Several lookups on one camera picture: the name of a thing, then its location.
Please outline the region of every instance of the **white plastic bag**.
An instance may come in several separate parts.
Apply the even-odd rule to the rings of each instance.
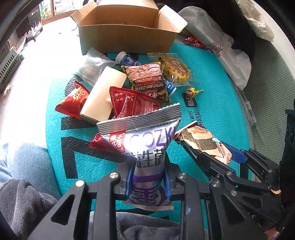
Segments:
[[[275,35],[251,0],[236,0],[257,37],[273,42]]]
[[[243,90],[247,85],[251,63],[246,53],[232,49],[232,37],[222,31],[220,26],[202,8],[190,6],[179,12],[187,22],[186,29],[216,55],[226,73]]]
[[[116,64],[115,61],[109,59],[104,54],[96,51],[94,48],[90,48],[88,53],[82,56],[76,74],[94,86],[106,66],[113,67]]]

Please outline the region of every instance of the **metal bolt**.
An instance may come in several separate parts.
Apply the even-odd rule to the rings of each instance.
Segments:
[[[186,174],[186,173],[180,173],[180,174],[178,174],[178,177],[179,177],[180,179],[184,179],[184,178],[187,177],[187,174]]]
[[[83,180],[78,180],[75,184],[77,187],[82,187],[84,185],[84,181]]]
[[[235,190],[231,190],[230,194],[233,195],[234,197],[237,195],[237,192]]]
[[[219,181],[213,181],[212,182],[213,187],[219,187],[220,186],[220,182]]]
[[[118,176],[119,174],[116,172],[110,173],[110,178],[117,178]]]

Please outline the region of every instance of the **silver snack package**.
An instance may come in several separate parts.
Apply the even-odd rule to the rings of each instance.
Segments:
[[[127,205],[150,211],[173,210],[161,182],[165,151],[181,120],[176,103],[151,113],[97,123],[103,139],[136,165]]]

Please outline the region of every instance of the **red packaging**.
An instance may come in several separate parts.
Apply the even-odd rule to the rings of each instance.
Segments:
[[[75,81],[74,84],[76,88],[55,107],[55,110],[82,120],[80,112],[89,96],[89,91],[80,82]]]
[[[111,101],[114,108],[115,118],[123,118],[133,115],[150,113],[162,106],[162,102],[144,93],[131,89],[110,87]],[[100,135],[96,134],[91,140],[89,147],[100,151],[112,153],[120,152],[109,145]]]
[[[211,52],[213,52],[211,49],[207,48],[203,43],[201,43],[197,38],[195,37],[188,37],[186,39],[183,40],[183,42],[187,45],[196,47],[196,48],[200,48],[203,50],[210,50]]]

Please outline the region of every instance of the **beige box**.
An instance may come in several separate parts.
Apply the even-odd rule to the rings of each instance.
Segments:
[[[82,54],[168,52],[187,22],[153,0],[90,1],[71,15],[79,27]]]
[[[127,75],[111,67],[106,67],[91,90],[81,112],[83,120],[96,124],[109,119],[113,109],[109,89],[122,87]]]

